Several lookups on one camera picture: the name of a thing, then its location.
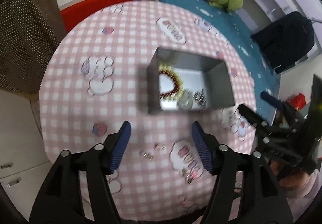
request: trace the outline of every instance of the red cushion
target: red cushion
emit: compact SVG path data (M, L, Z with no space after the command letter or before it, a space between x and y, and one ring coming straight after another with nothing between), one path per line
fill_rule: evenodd
M67 32L70 32L82 20L108 6L133 0L85 0L61 11Z

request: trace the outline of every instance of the brown woven fabric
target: brown woven fabric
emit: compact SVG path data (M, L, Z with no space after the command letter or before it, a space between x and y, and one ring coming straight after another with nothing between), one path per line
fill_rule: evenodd
M50 58L66 36L56 0L4 0L0 5L0 88L39 91Z

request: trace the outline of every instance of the blue bed sheet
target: blue bed sheet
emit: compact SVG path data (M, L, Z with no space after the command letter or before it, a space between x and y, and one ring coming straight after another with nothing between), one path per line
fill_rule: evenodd
M275 109L260 98L262 91L278 96L280 81L265 63L258 45L250 38L251 32L237 13L214 8L204 0L159 0L182 7L201 16L218 29L232 44L255 82L257 112L272 122Z

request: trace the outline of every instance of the red fabric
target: red fabric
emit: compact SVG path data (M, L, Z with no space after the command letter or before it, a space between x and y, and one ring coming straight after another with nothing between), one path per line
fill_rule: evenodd
M82 20L108 6L133 0L85 0L61 11L67 32Z
M291 99L289 101L289 104L291 104L296 110L301 110L306 105L305 96L300 93L299 95Z

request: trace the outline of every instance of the round table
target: round table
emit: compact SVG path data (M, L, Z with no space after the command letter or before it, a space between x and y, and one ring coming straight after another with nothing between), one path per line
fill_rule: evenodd
M167 20L165 26L157 23L160 18ZM167 32L167 25L175 32ZM124 219L167 220L208 204L215 177L203 169L194 147L194 121L237 152L250 153L254 139L237 106L149 115L146 68L159 46L222 58L236 105L256 109L253 80L225 37L201 17L159 2L126 2L83 20L55 51L41 84L41 127L52 162L64 149L87 151L117 132L124 120L131 123L120 167L107 177ZM155 149L155 143L165 148ZM179 152L183 148L201 167L190 184L182 176L187 166ZM142 150L153 159L140 156ZM82 196L89 201L84 172L80 179Z

